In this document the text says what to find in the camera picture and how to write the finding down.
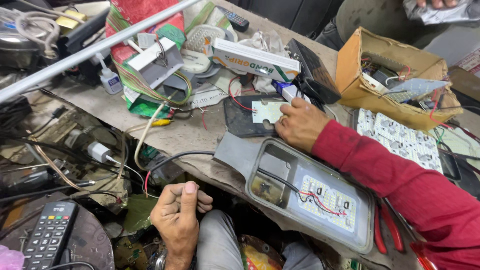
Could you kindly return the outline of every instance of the red sweater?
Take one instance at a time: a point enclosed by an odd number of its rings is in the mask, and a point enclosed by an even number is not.
[[[438,269],[480,269],[480,202],[441,173],[391,154],[333,120],[312,154],[387,197],[428,241],[425,255]]]

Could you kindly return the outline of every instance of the workbench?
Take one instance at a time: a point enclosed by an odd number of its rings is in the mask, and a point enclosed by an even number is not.
[[[212,0],[212,2],[232,10],[250,21],[249,30],[245,33],[238,33],[239,40],[250,38],[257,30],[270,31],[272,29],[280,35],[284,44],[287,44],[290,39],[295,38],[300,43],[310,48],[322,59],[332,79],[335,80],[336,51],[224,0]],[[92,88],[74,82],[66,82],[61,87],[53,89],[52,92],[59,98],[85,110],[100,120],[122,131],[125,131],[133,125],[145,123],[148,120],[148,118],[130,113],[127,110],[126,102],[121,97],[121,94],[113,96],[109,95],[101,86]],[[202,123],[202,112],[200,110],[177,113],[174,116],[175,121],[172,124],[150,129],[145,143],[158,149],[167,156],[191,150],[214,151],[217,143],[226,131],[222,104],[223,103],[220,102],[215,106],[208,107],[208,111],[205,112],[204,121],[208,130],[204,128]],[[338,121],[342,125],[348,125],[348,112],[338,104],[329,106],[338,115]],[[133,132],[131,135],[140,138],[142,132],[143,131]],[[249,140],[253,142],[261,142],[264,138],[250,138]],[[369,254],[361,255],[351,251],[340,243],[318,235],[294,220],[290,220],[255,203],[247,197],[244,191],[245,179],[243,176],[240,173],[213,161],[211,156],[184,156],[176,160],[175,163],[202,181],[219,187],[254,204],[266,216],[275,221],[283,230],[295,230],[319,239],[331,246],[341,256],[357,259],[369,269],[421,269],[416,261],[416,257],[408,247],[410,240],[407,237],[405,229],[403,229],[401,225],[399,225],[399,229],[407,250],[405,254],[400,254],[393,248],[392,238],[385,230],[383,235],[385,244],[387,245],[388,255],[380,254],[375,246]]]

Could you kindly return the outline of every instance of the pliers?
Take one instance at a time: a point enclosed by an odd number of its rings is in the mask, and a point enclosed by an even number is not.
[[[375,221],[374,221],[374,236],[375,236],[375,244],[377,244],[378,251],[382,254],[387,254],[387,248],[385,247],[384,239],[382,237],[382,232],[380,230],[380,214],[382,215],[385,223],[387,224],[388,229],[390,230],[390,234],[393,237],[393,241],[395,243],[395,248],[399,252],[403,252],[403,242],[400,232],[398,231],[398,227],[395,225],[395,222],[392,219],[392,216],[388,212],[388,208],[385,203],[378,202],[375,205]]]

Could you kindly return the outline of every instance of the lg remote control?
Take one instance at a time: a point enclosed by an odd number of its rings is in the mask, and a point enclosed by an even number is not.
[[[77,205],[51,202],[43,208],[24,249],[23,270],[42,270],[57,265],[75,221]]]
[[[248,26],[250,25],[249,21],[247,21],[244,18],[238,16],[236,13],[233,13],[233,12],[229,11],[226,8],[223,8],[223,7],[220,7],[220,6],[217,6],[217,8],[219,10],[221,10],[223,12],[223,14],[225,14],[227,19],[232,24],[233,29],[235,29],[239,32],[245,32],[245,31],[248,30]]]

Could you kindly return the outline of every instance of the white glue bottle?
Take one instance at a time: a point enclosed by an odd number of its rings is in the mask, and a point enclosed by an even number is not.
[[[121,84],[119,76],[112,72],[106,65],[105,62],[103,62],[104,58],[101,53],[96,53],[96,57],[100,60],[100,63],[102,64],[102,74],[100,75],[100,80],[103,83],[103,86],[107,90],[107,93],[111,95],[115,95],[118,92],[123,90],[123,85]]]

